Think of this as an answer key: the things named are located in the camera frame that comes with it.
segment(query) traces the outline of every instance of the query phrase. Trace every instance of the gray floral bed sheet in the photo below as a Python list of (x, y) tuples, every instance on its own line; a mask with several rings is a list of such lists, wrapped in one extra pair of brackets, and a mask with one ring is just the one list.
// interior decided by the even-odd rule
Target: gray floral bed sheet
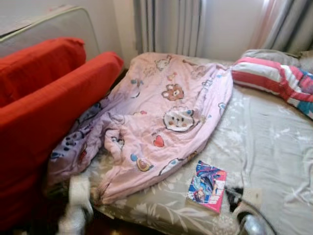
[[(196, 158), (156, 185), (113, 204), (94, 206), (108, 216), (165, 234), (236, 234), (239, 228), (226, 195), (220, 214), (186, 199), (198, 160), (227, 171), (229, 187), (261, 188), (261, 211), (279, 234), (312, 234), (313, 121), (273, 95), (238, 86)], [(87, 170), (91, 199), (111, 167), (110, 153), (101, 148)]]

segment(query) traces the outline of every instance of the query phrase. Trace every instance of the red cushion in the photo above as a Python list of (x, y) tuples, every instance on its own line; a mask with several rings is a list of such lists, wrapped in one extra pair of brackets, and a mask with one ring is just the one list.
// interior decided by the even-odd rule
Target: red cushion
[(0, 59), (0, 107), (84, 64), (86, 54), (83, 44), (81, 39), (57, 38)]
[(10, 198), (36, 203), (23, 198), (25, 190), (36, 184), (53, 148), (75, 119), (105, 95), (122, 65), (115, 53), (103, 53), (0, 109), (0, 228), (14, 223), (15, 214), (26, 213), (22, 206), (12, 210)]

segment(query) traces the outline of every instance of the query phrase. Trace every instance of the electrical cord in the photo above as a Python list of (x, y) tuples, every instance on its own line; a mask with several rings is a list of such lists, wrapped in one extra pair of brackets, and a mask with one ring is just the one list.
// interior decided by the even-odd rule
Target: electrical cord
[(270, 229), (273, 231), (273, 233), (274, 233), (275, 235), (277, 235), (277, 232), (276, 232), (276, 230), (274, 229), (273, 225), (266, 219), (266, 217), (260, 212), (259, 209), (257, 209), (257, 208), (256, 208), (252, 203), (250, 203), (249, 201), (243, 199), (241, 194), (239, 194), (239, 193), (237, 193), (237, 192), (235, 192), (235, 191), (233, 191), (233, 190), (227, 188), (226, 186), (225, 186), (224, 188), (225, 188), (225, 190), (226, 190), (227, 192), (229, 192), (229, 193), (233, 194), (234, 196), (236, 196), (236, 197), (238, 198), (238, 201), (239, 201), (239, 202), (244, 202), (244, 203), (246, 203), (248, 206), (250, 206), (252, 209), (254, 209), (254, 210), (265, 220), (265, 222), (268, 224), (268, 226), (269, 226)]

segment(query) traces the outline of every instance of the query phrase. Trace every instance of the colorful book cover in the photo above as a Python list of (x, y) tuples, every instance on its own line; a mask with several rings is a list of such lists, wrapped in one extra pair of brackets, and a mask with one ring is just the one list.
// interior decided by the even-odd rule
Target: colorful book cover
[(199, 161), (187, 197), (220, 213), (227, 173)]

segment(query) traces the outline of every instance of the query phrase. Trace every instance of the pink and white striped pillowcase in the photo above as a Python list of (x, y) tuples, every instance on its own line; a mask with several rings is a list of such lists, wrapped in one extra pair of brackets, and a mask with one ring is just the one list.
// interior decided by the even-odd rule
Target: pink and white striped pillowcase
[(282, 97), (313, 119), (312, 74), (278, 62), (245, 57), (232, 66), (234, 83)]

